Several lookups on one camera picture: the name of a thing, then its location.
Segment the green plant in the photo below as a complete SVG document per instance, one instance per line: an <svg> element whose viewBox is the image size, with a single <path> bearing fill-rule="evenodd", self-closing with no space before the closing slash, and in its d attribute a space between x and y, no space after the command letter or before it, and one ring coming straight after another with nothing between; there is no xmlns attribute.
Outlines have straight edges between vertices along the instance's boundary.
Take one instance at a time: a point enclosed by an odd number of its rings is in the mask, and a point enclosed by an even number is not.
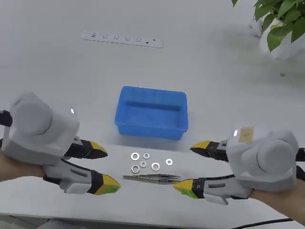
<svg viewBox="0 0 305 229"><path fill-rule="evenodd" d="M233 6L238 0L231 0ZM305 0L257 0L254 5L256 21L264 17L262 32L277 18L283 24L272 26L267 36L269 50L272 51L290 32L291 42L305 33Z"/></svg>

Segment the yellow sticker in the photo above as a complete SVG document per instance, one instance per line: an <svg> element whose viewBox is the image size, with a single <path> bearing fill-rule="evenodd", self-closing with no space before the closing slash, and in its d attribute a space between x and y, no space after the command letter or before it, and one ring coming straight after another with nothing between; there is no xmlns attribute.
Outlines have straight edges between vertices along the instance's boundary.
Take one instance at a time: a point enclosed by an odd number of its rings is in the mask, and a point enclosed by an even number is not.
<svg viewBox="0 0 305 229"><path fill-rule="evenodd" d="M251 143L253 141L254 127L243 127L240 130L239 142Z"/></svg>

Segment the plant pot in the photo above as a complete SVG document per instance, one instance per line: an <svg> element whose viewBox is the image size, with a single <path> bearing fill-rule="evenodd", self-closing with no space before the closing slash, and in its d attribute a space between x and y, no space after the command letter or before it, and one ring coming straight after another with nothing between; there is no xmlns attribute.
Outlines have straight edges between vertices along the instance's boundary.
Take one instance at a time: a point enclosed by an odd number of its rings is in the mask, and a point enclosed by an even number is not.
<svg viewBox="0 0 305 229"><path fill-rule="evenodd" d="M288 59L294 55L296 55L302 48L304 48L305 45L305 34L303 34L299 39L291 43L291 34L287 34L281 44L276 47L272 52L269 51L268 43L267 43L267 36L270 32L270 29L272 26L282 26L283 23L279 21L278 19L274 19L274 21L271 23L271 25L263 32L261 41L260 41L260 48L263 52L268 52L271 54L272 57L285 60Z"/></svg>

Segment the leaf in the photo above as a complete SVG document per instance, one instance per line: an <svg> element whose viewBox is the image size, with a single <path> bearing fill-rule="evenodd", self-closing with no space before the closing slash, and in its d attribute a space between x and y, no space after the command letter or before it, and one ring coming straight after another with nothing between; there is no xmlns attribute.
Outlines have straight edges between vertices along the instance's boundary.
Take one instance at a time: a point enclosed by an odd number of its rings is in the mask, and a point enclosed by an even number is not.
<svg viewBox="0 0 305 229"><path fill-rule="evenodd" d="M270 30L273 30L273 29L275 29L277 27L277 25L272 25L272 26L270 26Z"/></svg>
<svg viewBox="0 0 305 229"><path fill-rule="evenodd" d="M277 17L279 18L287 13L298 1L299 0L284 0L278 11Z"/></svg>
<svg viewBox="0 0 305 229"><path fill-rule="evenodd" d="M299 18L293 25L291 43L299 39L305 33L305 18Z"/></svg>
<svg viewBox="0 0 305 229"><path fill-rule="evenodd" d="M231 0L232 1L232 3L233 3L233 7L236 5L236 3L237 3L237 1L238 0Z"/></svg>
<svg viewBox="0 0 305 229"><path fill-rule="evenodd" d="M301 12L298 11L297 9L290 10L285 16L284 24L287 25L297 20L301 15L302 15Z"/></svg>
<svg viewBox="0 0 305 229"><path fill-rule="evenodd" d="M260 5L265 5L269 3L278 3L282 0L258 0L257 3L254 6L260 6Z"/></svg>
<svg viewBox="0 0 305 229"><path fill-rule="evenodd" d="M282 27L276 27L268 33L267 43L270 52L281 44L283 38L292 31L292 27L292 24L288 24Z"/></svg>
<svg viewBox="0 0 305 229"><path fill-rule="evenodd" d="M256 21L258 21L261 17L263 17L267 13L269 13L273 6L274 6L274 3L269 3L266 5L262 5L259 8L255 9L254 16L255 16Z"/></svg>
<svg viewBox="0 0 305 229"><path fill-rule="evenodd" d="M263 22L263 27L262 27L262 33L269 27L269 25L273 22L273 20L275 19L275 15L274 14L268 14Z"/></svg>

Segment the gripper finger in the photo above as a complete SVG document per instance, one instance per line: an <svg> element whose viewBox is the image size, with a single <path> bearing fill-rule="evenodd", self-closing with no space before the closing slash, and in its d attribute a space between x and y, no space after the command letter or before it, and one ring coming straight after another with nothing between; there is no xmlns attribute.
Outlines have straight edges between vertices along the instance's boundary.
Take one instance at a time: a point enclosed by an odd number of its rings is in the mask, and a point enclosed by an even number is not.
<svg viewBox="0 0 305 229"><path fill-rule="evenodd" d="M215 160L228 162L228 156L225 150L226 141L213 142L213 141L201 141L191 147L194 153L197 153L204 157L210 157Z"/></svg>
<svg viewBox="0 0 305 229"><path fill-rule="evenodd" d="M93 141L87 141L75 137L70 148L65 153L64 158L85 158L85 159L97 159L108 156L106 150Z"/></svg>
<svg viewBox="0 0 305 229"><path fill-rule="evenodd" d="M112 177L98 173L66 160L54 166L43 166L46 176L43 180L59 185L65 193L102 195L115 193L120 184Z"/></svg>
<svg viewBox="0 0 305 229"><path fill-rule="evenodd" d="M191 198L205 198L210 202L227 205L227 198L247 199L251 189L242 187L234 175L187 179L173 186Z"/></svg>

